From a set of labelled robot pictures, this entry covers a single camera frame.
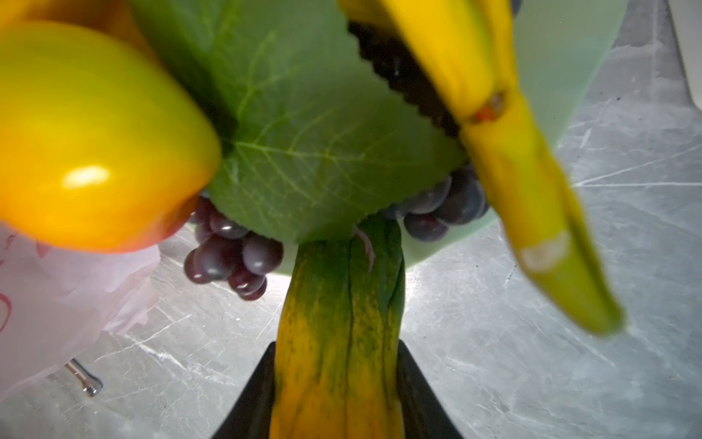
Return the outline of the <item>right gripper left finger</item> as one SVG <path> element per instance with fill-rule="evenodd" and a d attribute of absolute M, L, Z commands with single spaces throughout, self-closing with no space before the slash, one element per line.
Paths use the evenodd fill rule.
<path fill-rule="evenodd" d="M 241 395 L 212 439 L 268 439 L 275 392 L 275 342 L 263 352 Z"/>

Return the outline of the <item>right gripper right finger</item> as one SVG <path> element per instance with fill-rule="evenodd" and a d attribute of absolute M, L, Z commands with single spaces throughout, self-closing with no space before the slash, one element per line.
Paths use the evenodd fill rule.
<path fill-rule="evenodd" d="M 407 439 L 463 439 L 407 345 L 398 347 L 397 388 Z"/>

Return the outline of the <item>small orange green fruit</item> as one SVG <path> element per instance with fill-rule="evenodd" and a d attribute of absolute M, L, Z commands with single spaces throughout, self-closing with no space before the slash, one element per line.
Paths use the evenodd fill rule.
<path fill-rule="evenodd" d="M 272 438 L 402 438 L 400 225 L 299 246 L 276 340 Z"/>

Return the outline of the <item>pink plastic bag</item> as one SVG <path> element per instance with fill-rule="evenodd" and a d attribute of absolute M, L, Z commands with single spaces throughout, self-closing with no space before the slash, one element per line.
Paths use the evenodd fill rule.
<path fill-rule="evenodd" d="M 159 294 L 158 247 L 90 254 L 1 228 L 1 395 L 64 367 L 100 334 L 144 325 Z"/>

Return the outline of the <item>red yellow mango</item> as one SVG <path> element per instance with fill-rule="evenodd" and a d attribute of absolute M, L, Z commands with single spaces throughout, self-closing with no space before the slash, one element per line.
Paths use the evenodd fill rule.
<path fill-rule="evenodd" d="M 1 221 L 53 247 L 134 252 L 177 232 L 222 160 L 126 1 L 1 5 Z"/>

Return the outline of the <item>yellow banana bunch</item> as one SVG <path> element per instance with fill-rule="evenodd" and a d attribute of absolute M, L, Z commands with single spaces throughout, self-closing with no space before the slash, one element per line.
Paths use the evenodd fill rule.
<path fill-rule="evenodd" d="M 526 277 L 596 336 L 623 329 L 581 203 L 542 135 L 517 74 L 506 1 L 343 1 L 352 22 L 399 38 L 459 126 Z"/>

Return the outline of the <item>small metal wrench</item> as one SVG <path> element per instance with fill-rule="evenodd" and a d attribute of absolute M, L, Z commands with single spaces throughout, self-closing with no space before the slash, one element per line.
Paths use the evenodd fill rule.
<path fill-rule="evenodd" d="M 90 398 L 97 396 L 103 389 L 102 381 L 91 374 L 80 362 L 76 359 L 70 360 L 66 365 L 73 376 L 80 382 L 82 391 Z"/>

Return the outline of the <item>purple grape bunch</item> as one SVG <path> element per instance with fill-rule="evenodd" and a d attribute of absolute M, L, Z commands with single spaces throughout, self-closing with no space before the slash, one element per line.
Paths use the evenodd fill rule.
<path fill-rule="evenodd" d="M 380 212 L 404 225 L 411 238 L 434 243 L 449 230 L 480 220 L 490 205 L 473 167 L 466 164 L 448 177 Z M 210 199 L 199 197 L 189 218 L 199 246 L 184 261 L 186 277 L 194 284 L 226 282 L 242 299 L 254 301 L 267 288 L 267 274 L 283 262 L 283 244 L 265 238 L 221 214 Z"/>

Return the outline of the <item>green leaf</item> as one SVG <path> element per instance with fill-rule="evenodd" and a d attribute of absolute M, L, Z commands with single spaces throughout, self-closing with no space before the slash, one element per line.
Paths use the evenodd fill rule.
<path fill-rule="evenodd" d="M 284 243 L 340 239 L 441 181 L 464 150 L 360 58 L 333 1 L 134 1 L 219 133 L 214 206 Z"/>

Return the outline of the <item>light green fruit plate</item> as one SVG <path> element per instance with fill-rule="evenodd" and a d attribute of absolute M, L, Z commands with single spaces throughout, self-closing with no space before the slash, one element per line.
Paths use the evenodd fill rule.
<path fill-rule="evenodd" d="M 624 9 L 530 1 L 517 18 L 519 82 L 551 142 L 581 104 Z M 265 14 L 287 77 L 281 120 L 255 141 L 281 173 L 281 238 L 292 261 L 300 241 L 349 236 L 363 215 L 431 186 L 464 150 L 373 73 L 335 2 L 277 1 Z"/>

